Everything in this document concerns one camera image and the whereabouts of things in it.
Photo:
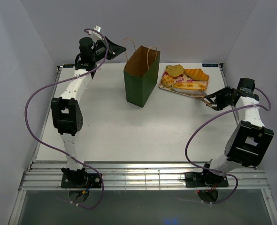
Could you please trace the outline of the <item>metal tongs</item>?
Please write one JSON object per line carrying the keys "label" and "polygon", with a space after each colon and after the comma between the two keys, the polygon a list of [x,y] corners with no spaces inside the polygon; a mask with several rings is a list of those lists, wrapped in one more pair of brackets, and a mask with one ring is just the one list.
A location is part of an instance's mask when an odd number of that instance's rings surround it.
{"label": "metal tongs", "polygon": [[203,102],[203,103],[216,103],[214,100],[212,100],[211,98],[203,98],[204,96],[206,96],[207,94],[204,92],[203,95],[200,95],[199,97],[195,97],[197,100]]}

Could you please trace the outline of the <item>orange croissant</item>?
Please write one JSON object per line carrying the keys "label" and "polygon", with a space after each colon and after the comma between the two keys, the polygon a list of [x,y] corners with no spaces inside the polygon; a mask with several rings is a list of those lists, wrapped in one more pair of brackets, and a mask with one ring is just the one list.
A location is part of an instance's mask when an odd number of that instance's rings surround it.
{"label": "orange croissant", "polygon": [[208,81],[209,75],[205,74],[200,68],[184,69],[184,74],[196,81]]}

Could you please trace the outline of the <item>green paper bag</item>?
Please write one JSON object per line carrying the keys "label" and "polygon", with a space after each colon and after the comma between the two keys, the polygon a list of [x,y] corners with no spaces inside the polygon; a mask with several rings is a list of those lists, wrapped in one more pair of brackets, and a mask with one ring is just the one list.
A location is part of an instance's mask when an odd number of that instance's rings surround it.
{"label": "green paper bag", "polygon": [[140,46],[127,60],[123,70],[127,102],[145,106],[158,81],[160,54],[155,46]]}

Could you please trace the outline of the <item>long sandwich bread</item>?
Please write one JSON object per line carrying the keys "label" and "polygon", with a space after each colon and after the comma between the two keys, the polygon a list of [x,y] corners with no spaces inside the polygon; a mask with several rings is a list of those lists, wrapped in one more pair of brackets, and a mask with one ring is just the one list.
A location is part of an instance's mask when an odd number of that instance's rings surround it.
{"label": "long sandwich bread", "polygon": [[172,85],[172,89],[175,92],[186,95],[203,95],[207,91],[207,88],[203,84],[192,82],[177,82]]}

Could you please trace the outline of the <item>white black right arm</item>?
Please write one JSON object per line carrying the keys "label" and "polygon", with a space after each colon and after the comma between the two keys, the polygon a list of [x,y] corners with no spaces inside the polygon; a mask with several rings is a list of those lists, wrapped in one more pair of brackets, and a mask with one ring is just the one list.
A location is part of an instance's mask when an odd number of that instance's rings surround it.
{"label": "white black right arm", "polygon": [[205,163],[200,174],[201,183],[212,186],[225,180],[225,174],[240,167],[257,167],[274,136],[271,129],[265,127],[259,113],[259,96],[254,93],[255,82],[241,78],[237,88],[225,87],[205,96],[208,105],[216,111],[227,106],[239,109],[236,129],[228,140],[224,153]]}

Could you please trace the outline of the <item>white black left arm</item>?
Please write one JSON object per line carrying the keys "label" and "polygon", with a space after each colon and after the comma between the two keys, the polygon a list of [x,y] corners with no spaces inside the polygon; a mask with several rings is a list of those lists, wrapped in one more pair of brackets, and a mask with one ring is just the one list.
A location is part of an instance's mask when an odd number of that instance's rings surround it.
{"label": "white black left arm", "polygon": [[126,48],[111,42],[107,37],[94,41],[85,37],[79,41],[80,53],[75,58],[74,79],[65,91],[51,100],[53,126],[60,134],[64,151],[67,153],[67,165],[62,168],[64,182],[73,187],[82,188],[89,183],[89,176],[76,151],[77,135],[82,129],[84,119],[80,110],[81,96],[95,75],[97,62],[112,60],[126,51]]}

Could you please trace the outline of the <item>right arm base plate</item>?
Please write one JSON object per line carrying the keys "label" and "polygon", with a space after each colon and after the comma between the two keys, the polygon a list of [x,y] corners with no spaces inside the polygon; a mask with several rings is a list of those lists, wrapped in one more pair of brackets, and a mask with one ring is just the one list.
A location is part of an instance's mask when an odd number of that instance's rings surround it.
{"label": "right arm base plate", "polygon": [[212,172],[185,172],[181,180],[185,181],[185,186],[188,188],[226,188],[229,186],[225,176],[218,176]]}

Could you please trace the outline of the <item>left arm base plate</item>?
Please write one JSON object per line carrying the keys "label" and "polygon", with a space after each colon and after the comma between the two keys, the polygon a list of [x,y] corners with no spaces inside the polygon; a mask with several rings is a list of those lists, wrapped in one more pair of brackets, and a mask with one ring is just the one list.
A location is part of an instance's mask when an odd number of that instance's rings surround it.
{"label": "left arm base plate", "polygon": [[89,173],[87,178],[82,184],[74,184],[72,181],[69,181],[66,175],[62,176],[61,188],[101,188],[101,180],[96,173]]}

